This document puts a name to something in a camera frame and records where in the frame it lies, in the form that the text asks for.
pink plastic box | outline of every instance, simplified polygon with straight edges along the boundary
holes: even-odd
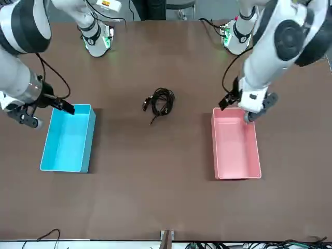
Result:
[[[261,178],[255,124],[240,108],[213,109],[212,138],[216,179]]]

blue plastic box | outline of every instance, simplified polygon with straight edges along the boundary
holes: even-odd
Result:
[[[95,113],[91,105],[74,106],[75,115],[53,109],[40,170],[88,172]]]

brown table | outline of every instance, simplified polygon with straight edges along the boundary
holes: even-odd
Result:
[[[332,240],[331,92],[325,60],[294,67],[274,84],[280,101],[256,123],[262,179],[215,181],[211,112],[224,96],[233,58],[202,23],[116,26],[114,50],[91,57],[73,24],[53,25],[44,58],[72,87],[72,103],[97,115],[91,174],[41,172],[51,108],[41,131],[1,114],[0,239]],[[35,56],[24,61],[42,72]],[[240,68],[227,77],[230,86]],[[50,70],[47,81],[65,87]],[[158,87],[176,95],[173,112],[149,126],[141,109]]]

led light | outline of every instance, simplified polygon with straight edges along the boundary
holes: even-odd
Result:
[[[103,41],[104,41],[105,47],[106,47],[107,49],[110,48],[110,38],[108,38],[108,37],[103,37]]]

black cable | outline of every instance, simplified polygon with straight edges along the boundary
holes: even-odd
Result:
[[[217,29],[220,29],[220,26],[215,25],[213,22],[209,21],[209,20],[206,19],[206,18],[200,18],[199,20],[200,20],[200,21],[205,21],[205,22],[208,23],[208,25],[210,25],[210,26],[212,26],[212,27],[216,27]]]
[[[245,53],[247,53],[248,51],[252,50],[253,47],[251,48],[248,48],[247,50],[244,50],[242,53],[240,53],[238,56],[236,56],[232,62],[228,65],[228,67],[226,68],[225,72],[224,72],[224,75],[223,75],[223,79],[222,79],[222,87],[223,89],[227,92],[227,93],[230,93],[229,90],[227,90],[227,88],[225,87],[225,77],[226,77],[226,74],[228,72],[228,70],[232,67],[232,65],[234,64],[234,62],[239,58],[241,57],[242,55],[244,55]]]
[[[146,111],[151,103],[152,112],[155,117],[151,120],[150,125],[160,116],[168,115],[173,109],[173,102],[175,100],[174,93],[167,88],[158,88],[153,95],[147,97],[143,103],[142,109]],[[158,110],[157,102],[165,101],[164,105]]]
[[[45,238],[45,237],[51,235],[51,234],[54,233],[54,232],[58,232],[58,238],[57,238],[56,243],[55,243],[55,245],[54,245],[54,249],[56,249],[56,248],[57,248],[57,243],[60,241],[60,234],[61,234],[61,233],[60,233],[60,230],[59,230],[58,228],[55,228],[55,229],[51,230],[50,232],[48,232],[47,234],[45,234],[45,235],[39,237],[36,241],[39,242],[40,240],[42,240],[43,238]],[[25,247],[26,244],[27,244],[27,241],[24,242],[24,244],[23,244],[23,246],[22,246],[22,249],[24,249],[24,247]]]
[[[40,56],[39,53],[36,53],[36,55],[37,55],[37,57],[39,58],[39,60],[40,60],[40,62],[41,62],[41,64],[42,64],[42,66],[43,66],[43,68],[45,68],[44,64],[47,65],[47,66],[48,66],[53,72],[55,72],[55,73],[56,73],[56,74],[62,79],[62,81],[65,83],[65,85],[66,85],[67,88],[68,88],[68,93],[67,93],[66,96],[64,96],[64,97],[58,97],[58,98],[60,98],[60,99],[62,99],[62,100],[67,99],[67,98],[71,95],[71,88],[70,88],[70,86],[68,85],[67,81],[62,77],[62,75],[61,75],[60,73],[58,73],[57,70],[55,70],[50,64],[48,64],[47,61],[45,61],[45,60]]]
[[[89,5],[89,6],[90,6],[95,12],[97,12],[98,14],[100,14],[102,17],[109,18],[109,19],[112,19],[112,20],[117,20],[117,19],[119,19],[119,20],[123,20],[123,21],[124,21],[124,24],[127,26],[127,22],[126,22],[125,18],[123,18],[123,17],[117,17],[117,18],[115,18],[115,17],[109,17],[109,16],[106,16],[106,15],[100,13],[98,10],[96,10],[88,0],[85,0],[85,1],[87,2],[87,4],[88,4],[88,5]]]
[[[43,80],[46,81],[46,69],[45,69],[45,64],[42,61],[42,58],[40,57],[39,53],[36,53],[37,57],[40,60],[41,66],[43,67]]]
[[[204,243],[204,244],[205,244],[205,248],[208,247],[208,248],[212,249],[212,247],[209,244],[207,244],[207,243]]]
[[[22,249],[24,249],[25,245],[27,244],[27,241],[25,241],[22,245]]]
[[[215,24],[213,23],[213,21],[212,21],[212,19],[211,19],[211,23],[212,23],[212,27],[213,27],[213,29],[214,29],[214,31],[217,33],[217,35],[219,35],[220,37],[226,37],[225,35],[222,35],[218,30],[217,30],[217,28],[215,27]]]
[[[131,0],[128,1],[128,7],[129,7],[130,12],[133,14],[133,21],[134,21],[135,20],[135,13],[131,9],[130,2],[131,2]]]
[[[255,249],[257,246],[259,246],[261,243],[257,243],[255,246],[253,246],[254,244],[250,244],[248,249]]]

